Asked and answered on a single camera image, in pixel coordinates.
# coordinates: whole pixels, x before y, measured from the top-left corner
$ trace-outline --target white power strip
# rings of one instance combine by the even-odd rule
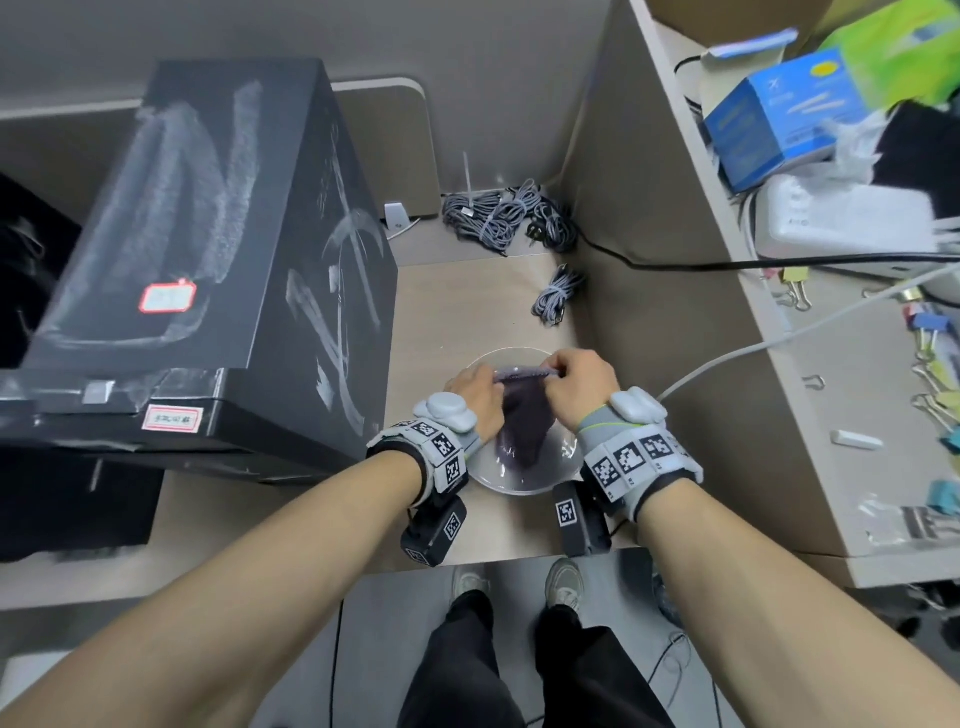
[[[755,240],[757,254],[772,258],[941,252],[926,193],[794,175],[770,178],[757,194]],[[931,264],[832,267],[906,279]]]

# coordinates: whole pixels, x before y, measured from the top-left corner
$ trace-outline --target left arm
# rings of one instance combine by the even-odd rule
[[[503,425],[489,368],[447,389],[485,441]],[[401,452],[333,476],[69,655],[0,728],[249,724],[419,492],[420,466]]]

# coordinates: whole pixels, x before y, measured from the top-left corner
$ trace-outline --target left hand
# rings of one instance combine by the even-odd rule
[[[446,383],[445,392],[453,392],[467,401],[477,416],[477,434],[488,443],[503,427],[503,384],[493,383],[493,369],[481,364],[464,369]]]

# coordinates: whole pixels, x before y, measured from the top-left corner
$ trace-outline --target yellow oval logo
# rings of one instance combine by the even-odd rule
[[[810,74],[817,76],[818,78],[823,78],[824,76],[830,76],[840,70],[840,64],[837,61],[824,61],[823,63],[817,63],[813,68],[810,69]]]

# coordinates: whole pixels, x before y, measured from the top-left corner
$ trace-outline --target clear glass plate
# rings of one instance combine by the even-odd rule
[[[498,349],[477,359],[476,364],[489,364],[502,372],[514,367],[538,367],[550,354],[539,349],[512,347]],[[584,454],[577,437],[555,422],[547,432],[540,457],[523,471],[501,461],[494,438],[470,458],[468,470],[477,482],[507,496],[536,496],[549,492],[558,483],[570,480],[584,464]]]

